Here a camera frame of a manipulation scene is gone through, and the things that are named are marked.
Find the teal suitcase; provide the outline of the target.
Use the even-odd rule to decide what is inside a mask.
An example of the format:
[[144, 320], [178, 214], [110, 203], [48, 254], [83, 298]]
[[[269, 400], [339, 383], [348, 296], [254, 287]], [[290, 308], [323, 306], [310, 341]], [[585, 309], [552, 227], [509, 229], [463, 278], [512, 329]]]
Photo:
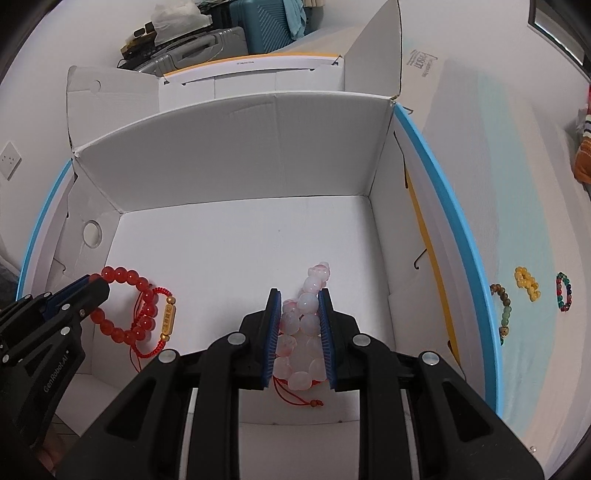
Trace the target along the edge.
[[280, 50], [304, 37], [308, 18], [301, 0], [238, 0], [229, 5], [233, 27], [242, 28], [249, 54]]

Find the white wall socket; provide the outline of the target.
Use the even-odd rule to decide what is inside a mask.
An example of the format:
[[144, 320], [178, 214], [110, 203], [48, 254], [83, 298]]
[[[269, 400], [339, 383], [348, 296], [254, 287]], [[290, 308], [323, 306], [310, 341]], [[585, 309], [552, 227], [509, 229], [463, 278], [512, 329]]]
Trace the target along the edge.
[[7, 181], [12, 178], [21, 161], [22, 157], [16, 147], [8, 142], [0, 154], [0, 173]]

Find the blue yellow cardboard box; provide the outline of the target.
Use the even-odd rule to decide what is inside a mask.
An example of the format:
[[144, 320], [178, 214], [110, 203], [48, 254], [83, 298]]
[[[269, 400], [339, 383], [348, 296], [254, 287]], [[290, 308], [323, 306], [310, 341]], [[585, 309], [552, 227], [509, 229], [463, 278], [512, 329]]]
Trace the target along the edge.
[[137, 270], [178, 302], [173, 349], [235, 331], [308, 267], [361, 330], [437, 351], [502, 411], [500, 347], [481, 256], [441, 166], [398, 97], [396, 1], [284, 53], [165, 77], [73, 66], [73, 157], [31, 234], [18, 294], [104, 265]]

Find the window frame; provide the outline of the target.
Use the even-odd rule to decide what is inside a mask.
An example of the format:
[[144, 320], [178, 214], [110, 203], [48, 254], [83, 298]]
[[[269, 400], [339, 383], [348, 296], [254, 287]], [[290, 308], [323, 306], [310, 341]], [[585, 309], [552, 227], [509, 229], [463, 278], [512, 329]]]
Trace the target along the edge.
[[578, 63], [590, 58], [590, 0], [531, 0], [528, 23]]

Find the grey suitcase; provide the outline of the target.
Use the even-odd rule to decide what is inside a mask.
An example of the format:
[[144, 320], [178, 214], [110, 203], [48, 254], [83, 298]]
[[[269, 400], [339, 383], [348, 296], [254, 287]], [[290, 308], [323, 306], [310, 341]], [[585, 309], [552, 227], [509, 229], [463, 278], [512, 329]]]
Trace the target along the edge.
[[232, 27], [174, 41], [130, 69], [162, 77], [186, 67], [247, 54], [245, 31]]

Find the striped red orange pillow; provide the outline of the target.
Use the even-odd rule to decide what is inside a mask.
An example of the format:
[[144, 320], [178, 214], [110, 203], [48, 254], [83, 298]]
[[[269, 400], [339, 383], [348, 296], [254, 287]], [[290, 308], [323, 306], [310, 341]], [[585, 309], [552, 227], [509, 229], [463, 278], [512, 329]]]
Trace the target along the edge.
[[587, 110], [581, 129], [581, 141], [575, 154], [573, 174], [577, 181], [590, 185], [591, 153], [590, 153], [590, 110]]

